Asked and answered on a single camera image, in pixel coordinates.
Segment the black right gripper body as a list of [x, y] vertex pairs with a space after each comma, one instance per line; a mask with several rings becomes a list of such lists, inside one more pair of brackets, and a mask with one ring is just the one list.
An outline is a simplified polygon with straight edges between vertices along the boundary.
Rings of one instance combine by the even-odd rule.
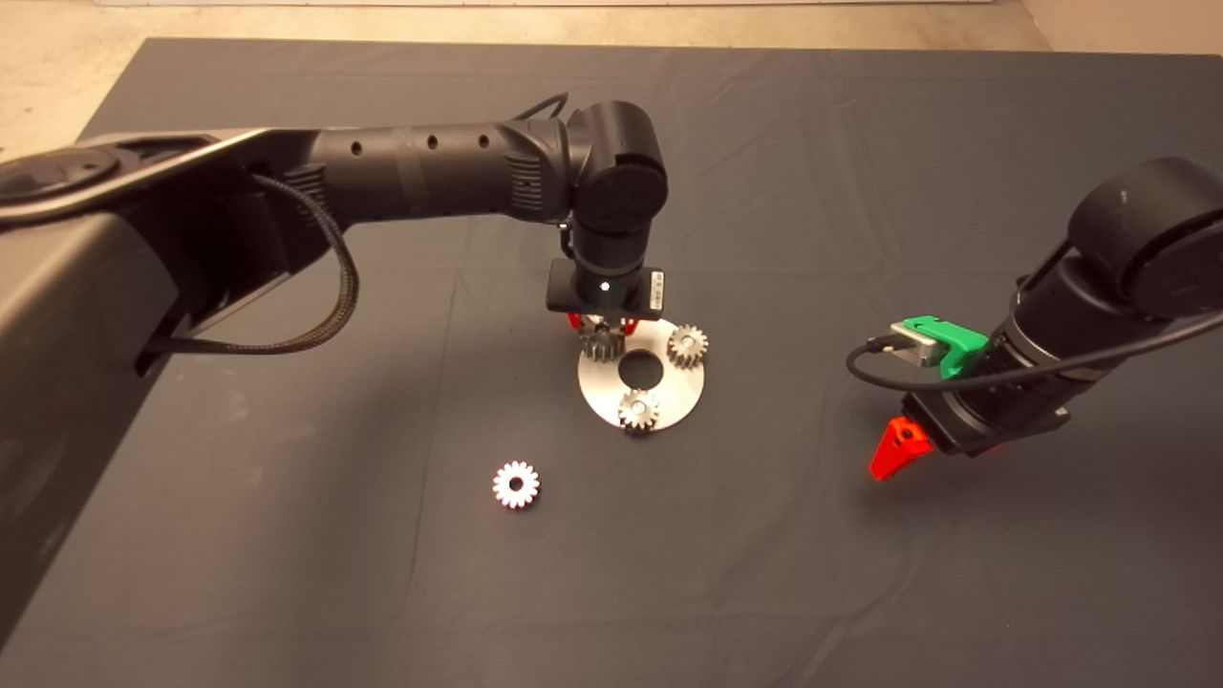
[[963, 392], [907, 393], [903, 415], [948, 456], [978, 456], [1070, 420], [1071, 379], [1062, 375]]

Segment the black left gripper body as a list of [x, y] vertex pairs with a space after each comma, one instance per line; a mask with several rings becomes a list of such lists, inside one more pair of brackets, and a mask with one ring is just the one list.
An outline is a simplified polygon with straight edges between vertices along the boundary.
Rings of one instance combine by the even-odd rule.
[[667, 274], [654, 266], [607, 277], [574, 260], [553, 260], [547, 270], [545, 308], [577, 317], [647, 319], [664, 313]]

